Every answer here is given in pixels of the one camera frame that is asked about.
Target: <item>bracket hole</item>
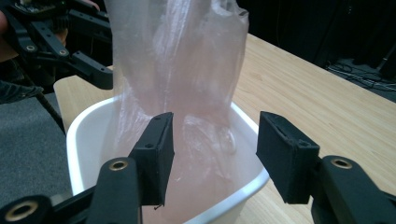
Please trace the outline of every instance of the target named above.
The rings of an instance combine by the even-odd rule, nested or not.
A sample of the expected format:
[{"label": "bracket hole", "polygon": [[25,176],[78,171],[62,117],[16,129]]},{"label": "bracket hole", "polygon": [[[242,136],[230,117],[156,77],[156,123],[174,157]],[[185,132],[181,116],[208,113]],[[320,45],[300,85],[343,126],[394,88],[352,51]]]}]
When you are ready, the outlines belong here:
[{"label": "bracket hole", "polygon": [[109,169],[112,171],[119,171],[128,166],[127,161],[114,161],[110,164]]},{"label": "bracket hole", "polygon": [[349,161],[345,161],[342,159],[333,159],[332,160],[332,164],[338,168],[342,168],[342,169],[351,169],[352,168],[352,164]]},{"label": "bracket hole", "polygon": [[6,221],[14,222],[29,217],[37,210],[38,203],[35,201],[26,201],[14,205],[6,213]]}]

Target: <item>gray floor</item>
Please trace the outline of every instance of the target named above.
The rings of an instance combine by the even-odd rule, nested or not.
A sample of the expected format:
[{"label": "gray floor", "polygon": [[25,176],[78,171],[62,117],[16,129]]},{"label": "gray floor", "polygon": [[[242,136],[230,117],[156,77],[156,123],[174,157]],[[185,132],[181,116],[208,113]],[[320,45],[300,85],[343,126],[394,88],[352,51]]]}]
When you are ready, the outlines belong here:
[{"label": "gray floor", "polygon": [[[54,93],[46,98],[58,108]],[[65,136],[36,98],[0,105],[0,207],[70,191]]]}]

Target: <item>black cable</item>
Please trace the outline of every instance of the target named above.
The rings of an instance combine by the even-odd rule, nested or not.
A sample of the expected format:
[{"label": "black cable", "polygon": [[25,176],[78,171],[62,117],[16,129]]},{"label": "black cable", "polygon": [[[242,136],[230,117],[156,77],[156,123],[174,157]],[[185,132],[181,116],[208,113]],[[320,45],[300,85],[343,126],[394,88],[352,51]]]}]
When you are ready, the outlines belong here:
[{"label": "black cable", "polygon": [[[19,65],[16,60],[12,60],[14,62],[14,65],[18,71],[23,74],[24,79],[28,82],[29,85],[34,86],[35,83],[33,82],[32,79],[30,79],[29,75],[25,72],[25,70]],[[61,129],[61,131],[65,133],[64,131],[64,122],[62,120],[62,117],[58,114],[58,112],[52,107],[50,102],[47,100],[43,92],[38,93],[35,98],[37,101],[47,110],[47,112],[50,114],[52,119],[56,122],[58,127]]]},{"label": "black cable", "polygon": [[384,84],[388,85],[388,84],[394,84],[394,83],[385,82],[381,77],[379,77],[379,79],[378,78],[362,77],[362,76],[360,76],[359,73],[358,74],[353,73],[354,68],[352,66],[349,66],[344,63],[335,63],[335,64],[341,65],[341,67],[328,62],[327,66],[326,66],[326,70],[333,71],[340,75],[346,76],[345,77],[346,80],[349,80],[349,81],[352,80],[352,81],[359,82],[361,85],[363,85],[363,88],[365,88],[367,90],[396,91],[396,89],[384,86]]}]

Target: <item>person's hand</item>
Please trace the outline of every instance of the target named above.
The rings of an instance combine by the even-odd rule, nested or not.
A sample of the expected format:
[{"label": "person's hand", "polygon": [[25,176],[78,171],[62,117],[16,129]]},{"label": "person's hand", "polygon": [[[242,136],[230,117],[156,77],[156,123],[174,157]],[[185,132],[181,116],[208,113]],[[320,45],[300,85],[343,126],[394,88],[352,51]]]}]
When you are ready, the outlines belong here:
[{"label": "person's hand", "polygon": [[7,28],[6,16],[0,11],[0,63],[18,56],[17,52],[2,37]]},{"label": "person's hand", "polygon": [[[98,10],[100,10],[99,6],[90,0],[83,0],[89,4],[95,6]],[[7,31],[8,23],[7,18],[2,11],[0,11],[0,63],[5,62],[9,59],[15,58],[18,56],[18,53],[6,42],[6,40],[2,37],[2,35]],[[63,30],[60,33],[56,34],[58,39],[62,42],[62,44],[66,45],[66,37],[67,30]]]}]

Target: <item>crumpled plastic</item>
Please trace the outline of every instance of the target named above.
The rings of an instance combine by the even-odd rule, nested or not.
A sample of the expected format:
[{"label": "crumpled plastic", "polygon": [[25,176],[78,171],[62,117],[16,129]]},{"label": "crumpled plastic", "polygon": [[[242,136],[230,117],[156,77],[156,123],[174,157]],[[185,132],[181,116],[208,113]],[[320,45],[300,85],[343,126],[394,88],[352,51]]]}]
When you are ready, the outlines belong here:
[{"label": "crumpled plastic", "polygon": [[174,112],[175,157],[165,206],[145,223],[181,223],[236,190],[228,119],[248,33],[234,0],[106,0],[113,34],[117,132],[128,155],[149,120]]}]

